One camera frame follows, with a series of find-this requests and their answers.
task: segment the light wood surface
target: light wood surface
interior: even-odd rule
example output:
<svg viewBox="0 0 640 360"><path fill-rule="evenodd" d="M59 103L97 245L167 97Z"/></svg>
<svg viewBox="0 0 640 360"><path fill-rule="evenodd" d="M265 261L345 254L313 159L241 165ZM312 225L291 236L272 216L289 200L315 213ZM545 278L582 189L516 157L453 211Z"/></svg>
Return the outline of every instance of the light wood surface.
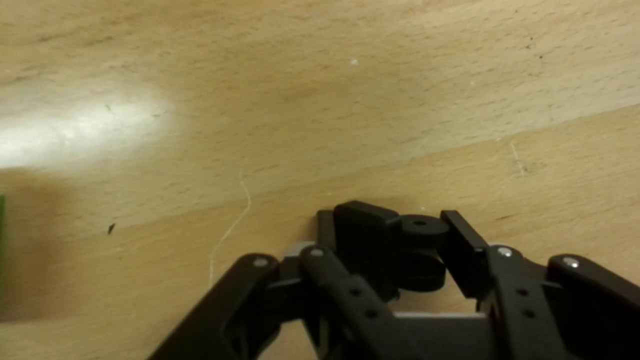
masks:
<svg viewBox="0 0 640 360"><path fill-rule="evenodd" d="M350 199L640 283L635 0L1 4L3 359L144 359Z"/></svg>

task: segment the screw head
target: screw head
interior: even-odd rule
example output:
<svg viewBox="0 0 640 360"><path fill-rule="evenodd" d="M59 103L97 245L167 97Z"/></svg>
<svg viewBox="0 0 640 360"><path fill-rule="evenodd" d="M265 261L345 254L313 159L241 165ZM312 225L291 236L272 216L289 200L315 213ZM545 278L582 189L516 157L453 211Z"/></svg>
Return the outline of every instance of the screw head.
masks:
<svg viewBox="0 0 640 360"><path fill-rule="evenodd" d="M269 264L269 260L262 257L257 257L255 258L255 260L253 260L253 265L257 268L263 268L268 264Z"/></svg>
<svg viewBox="0 0 640 360"><path fill-rule="evenodd" d="M569 256L566 256L565 258L563 258L562 261L563 263L565 263L566 266L570 266L572 268L577 268L578 266L580 266L580 261L574 258L570 258Z"/></svg>
<svg viewBox="0 0 640 360"><path fill-rule="evenodd" d="M311 256L322 256L324 255L324 251L322 249L313 249L309 252Z"/></svg>
<svg viewBox="0 0 640 360"><path fill-rule="evenodd" d="M506 256L508 258L513 255L513 251L511 251L511 249L509 249L508 247L499 247L498 254Z"/></svg>

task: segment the metal screw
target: metal screw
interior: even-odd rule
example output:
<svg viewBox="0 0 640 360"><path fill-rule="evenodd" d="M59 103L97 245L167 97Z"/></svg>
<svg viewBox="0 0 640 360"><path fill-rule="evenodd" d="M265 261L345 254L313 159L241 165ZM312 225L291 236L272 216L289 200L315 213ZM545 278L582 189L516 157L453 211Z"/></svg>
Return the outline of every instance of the metal screw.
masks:
<svg viewBox="0 0 640 360"><path fill-rule="evenodd" d="M267 264L269 264L269 260L265 259L265 258L260 258L257 257L255 258L255 260L253 260L253 265L257 268L262 268L267 266Z"/></svg>
<svg viewBox="0 0 640 360"><path fill-rule="evenodd" d="M509 249L508 247L499 247L498 248L498 253L500 255L506 256L508 258L513 254L513 251L511 251L511 249Z"/></svg>
<svg viewBox="0 0 640 360"><path fill-rule="evenodd" d="M576 259L570 258L568 256L563 258L562 261L567 266L570 266L572 268L577 268L578 266L580 266L580 261L577 261Z"/></svg>
<svg viewBox="0 0 640 360"><path fill-rule="evenodd" d="M324 251L322 249L313 249L310 251L311 256L322 256L324 255Z"/></svg>

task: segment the wood grain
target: wood grain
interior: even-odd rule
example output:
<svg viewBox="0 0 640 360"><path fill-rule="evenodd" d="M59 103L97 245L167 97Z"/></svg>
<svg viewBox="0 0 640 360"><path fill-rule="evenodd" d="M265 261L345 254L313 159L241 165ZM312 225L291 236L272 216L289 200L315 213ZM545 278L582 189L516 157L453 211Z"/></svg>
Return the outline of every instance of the wood grain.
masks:
<svg viewBox="0 0 640 360"><path fill-rule="evenodd" d="M349 199L640 283L635 1L3 5L5 359L143 359ZM394 307L472 310L451 282Z"/></svg>

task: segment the scratch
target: scratch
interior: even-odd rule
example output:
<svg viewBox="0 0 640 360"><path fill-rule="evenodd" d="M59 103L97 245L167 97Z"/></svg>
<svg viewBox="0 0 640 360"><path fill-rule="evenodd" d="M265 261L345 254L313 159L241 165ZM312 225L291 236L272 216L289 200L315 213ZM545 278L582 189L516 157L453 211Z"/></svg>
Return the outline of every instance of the scratch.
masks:
<svg viewBox="0 0 640 360"><path fill-rule="evenodd" d="M516 159L516 164L518 164L518 169L520 169L520 176L524 176L524 165L522 165L522 161L520 161L520 158L518 157L518 152L516 151L516 147L515 145L513 145L513 142L509 143L511 145L511 151L513 152L513 157L514 159Z"/></svg>
<svg viewBox="0 0 640 360"><path fill-rule="evenodd" d="M246 216L246 214L249 213L249 210L251 210L251 194L249 193L249 189L246 187L246 184L244 183L244 179L241 171L239 175L240 175L240 186L242 187L242 190L244 191L244 195L246 196L246 208L240 214L240 216L238 216L238 218L233 223L231 223L231 226L227 229L227 231L225 231L225 234L222 235L222 238L220 238L216 246L214 246L213 249L211 249L211 255L209 255L209 287L213 285L213 263L214 263L214 256L216 255L216 251L218 251L222 243L229 237L229 235L234 230L236 225L240 222L240 220L242 220Z"/></svg>

